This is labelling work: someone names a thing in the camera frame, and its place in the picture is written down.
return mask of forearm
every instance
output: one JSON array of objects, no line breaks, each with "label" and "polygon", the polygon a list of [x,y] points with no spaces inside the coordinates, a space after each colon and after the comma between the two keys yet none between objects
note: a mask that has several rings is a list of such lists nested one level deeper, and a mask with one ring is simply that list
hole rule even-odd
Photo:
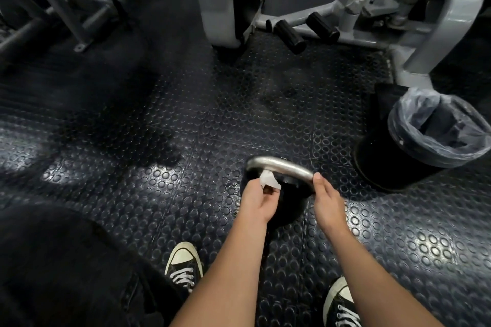
[{"label": "forearm", "polygon": [[363,327],[442,327],[348,229],[326,235],[334,246]]},{"label": "forearm", "polygon": [[[254,326],[266,224],[241,216],[171,327]],[[226,305],[217,312],[217,305]]]}]

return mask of hand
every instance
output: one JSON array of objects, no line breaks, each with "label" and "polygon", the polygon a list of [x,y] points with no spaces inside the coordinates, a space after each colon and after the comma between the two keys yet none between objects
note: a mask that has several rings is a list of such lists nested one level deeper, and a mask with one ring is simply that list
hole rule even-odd
[{"label": "hand", "polygon": [[349,230],[344,199],[339,191],[318,172],[314,174],[312,181],[315,188],[314,213],[322,231],[329,236],[333,231]]},{"label": "hand", "polygon": [[278,189],[263,189],[258,178],[250,180],[242,193],[239,216],[267,224],[278,208],[278,199]]}]

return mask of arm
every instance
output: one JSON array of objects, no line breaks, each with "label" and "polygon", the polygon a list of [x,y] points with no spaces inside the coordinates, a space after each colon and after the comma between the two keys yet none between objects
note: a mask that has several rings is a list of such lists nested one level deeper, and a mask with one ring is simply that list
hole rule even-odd
[{"label": "arm", "polygon": [[317,223],[332,242],[363,327],[443,327],[353,236],[339,192],[320,173],[313,182]]},{"label": "arm", "polygon": [[266,226],[278,199],[278,190],[263,193],[259,179],[249,181],[223,247],[171,327],[254,326]]}]

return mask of black pants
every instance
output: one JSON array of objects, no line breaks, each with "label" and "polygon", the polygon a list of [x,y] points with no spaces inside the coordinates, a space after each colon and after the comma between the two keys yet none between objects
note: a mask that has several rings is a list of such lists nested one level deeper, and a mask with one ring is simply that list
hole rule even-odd
[{"label": "black pants", "polygon": [[65,208],[0,212],[0,257],[0,325],[162,327],[188,295]]}]

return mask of white shoelace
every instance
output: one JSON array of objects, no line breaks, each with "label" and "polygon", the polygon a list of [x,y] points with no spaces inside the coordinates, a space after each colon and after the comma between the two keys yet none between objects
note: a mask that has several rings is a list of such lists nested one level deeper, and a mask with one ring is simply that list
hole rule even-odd
[{"label": "white shoelace", "polygon": [[338,319],[345,318],[343,321],[336,322],[336,327],[342,325],[348,325],[350,327],[361,327],[360,317],[357,313],[345,308],[343,305],[338,304],[338,309],[343,313],[337,313],[336,317]]},{"label": "white shoelace", "polygon": [[181,270],[176,270],[174,273],[170,273],[170,280],[175,284],[184,283],[184,287],[194,287],[194,275],[189,274],[193,271],[193,268],[184,268]]}]

